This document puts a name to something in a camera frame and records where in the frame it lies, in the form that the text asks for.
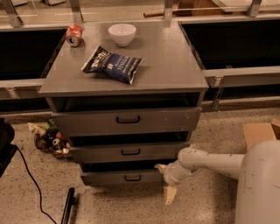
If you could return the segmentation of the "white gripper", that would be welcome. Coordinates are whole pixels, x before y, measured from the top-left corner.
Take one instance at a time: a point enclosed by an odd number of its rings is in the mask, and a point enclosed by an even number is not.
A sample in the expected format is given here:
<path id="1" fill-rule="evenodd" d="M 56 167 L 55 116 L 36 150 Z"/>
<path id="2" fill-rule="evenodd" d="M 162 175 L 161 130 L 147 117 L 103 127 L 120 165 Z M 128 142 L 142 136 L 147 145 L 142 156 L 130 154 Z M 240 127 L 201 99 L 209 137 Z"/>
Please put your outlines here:
<path id="1" fill-rule="evenodd" d="M 163 174 L 167 186 L 164 188 L 164 203 L 169 206 L 175 199 L 177 187 L 185 178 L 193 176 L 200 169 L 192 165 L 186 165 L 176 160 L 168 165 L 156 164 L 155 169 Z"/>

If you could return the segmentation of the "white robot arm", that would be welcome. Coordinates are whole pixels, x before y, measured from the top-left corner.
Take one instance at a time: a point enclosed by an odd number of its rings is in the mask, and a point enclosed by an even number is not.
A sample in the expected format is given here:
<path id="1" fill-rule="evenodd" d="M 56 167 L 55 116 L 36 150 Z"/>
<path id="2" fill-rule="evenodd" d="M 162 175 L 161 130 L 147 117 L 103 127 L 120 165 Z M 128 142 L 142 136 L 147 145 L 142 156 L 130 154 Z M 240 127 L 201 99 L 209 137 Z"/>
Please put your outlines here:
<path id="1" fill-rule="evenodd" d="M 183 179 L 208 169 L 238 181 L 234 224 L 280 223 L 280 141 L 265 140 L 244 154 L 211 154 L 182 149 L 176 161 L 156 164 L 170 205 Z"/>

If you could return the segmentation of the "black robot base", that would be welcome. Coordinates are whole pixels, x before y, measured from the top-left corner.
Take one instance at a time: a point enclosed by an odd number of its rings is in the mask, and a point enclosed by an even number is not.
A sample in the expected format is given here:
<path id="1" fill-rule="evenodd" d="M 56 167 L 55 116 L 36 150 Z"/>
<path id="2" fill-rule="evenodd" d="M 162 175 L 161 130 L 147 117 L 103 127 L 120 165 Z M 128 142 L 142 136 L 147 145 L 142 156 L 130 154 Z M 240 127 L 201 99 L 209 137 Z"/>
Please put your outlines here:
<path id="1" fill-rule="evenodd" d="M 11 143 L 14 137 L 13 127 L 3 118 L 0 118 L 0 178 L 17 151 L 18 147 Z"/>

